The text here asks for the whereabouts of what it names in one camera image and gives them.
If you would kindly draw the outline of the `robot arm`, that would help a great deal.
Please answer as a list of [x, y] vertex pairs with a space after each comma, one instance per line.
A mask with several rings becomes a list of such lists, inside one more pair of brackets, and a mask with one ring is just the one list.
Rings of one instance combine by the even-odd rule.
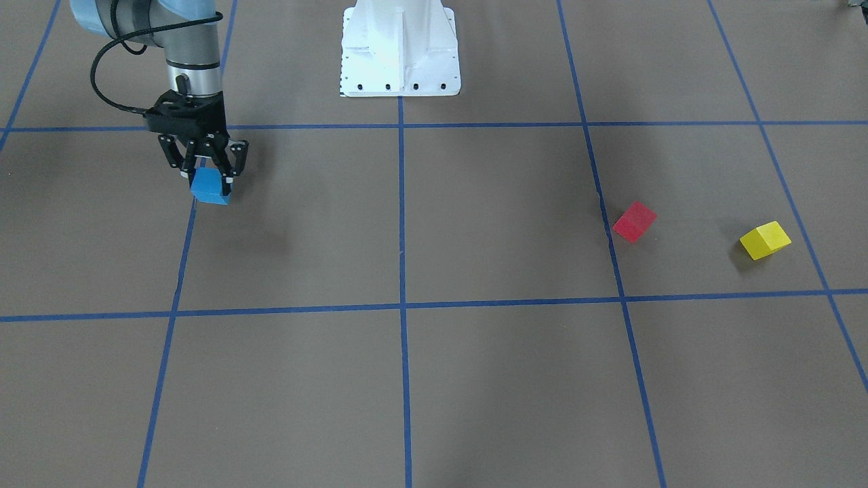
[[[190, 185], [199, 179], [199, 158], [216, 170], [215, 188], [230, 195], [247, 161], [249, 144], [235, 141], [226, 124], [218, 24], [213, 1], [72, 1], [75, 21], [84, 30], [108, 37], [90, 68], [93, 92], [120, 111], [140, 115], [155, 133], [172, 169]], [[149, 47], [164, 52], [168, 91], [148, 108], [112, 101], [99, 89], [96, 75], [103, 56], [123, 47], [135, 56]]]

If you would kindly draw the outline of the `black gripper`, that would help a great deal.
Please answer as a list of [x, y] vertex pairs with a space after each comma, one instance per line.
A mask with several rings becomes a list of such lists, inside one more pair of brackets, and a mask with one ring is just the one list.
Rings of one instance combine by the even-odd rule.
[[[247, 164], [250, 143], [229, 139], [223, 92], [211, 96], [186, 96], [173, 90], [161, 95], [145, 111], [149, 131], [158, 135], [165, 160], [183, 178], [195, 178], [195, 141], [215, 139], [215, 167], [221, 185], [232, 185]], [[185, 154], [177, 141], [186, 143]]]

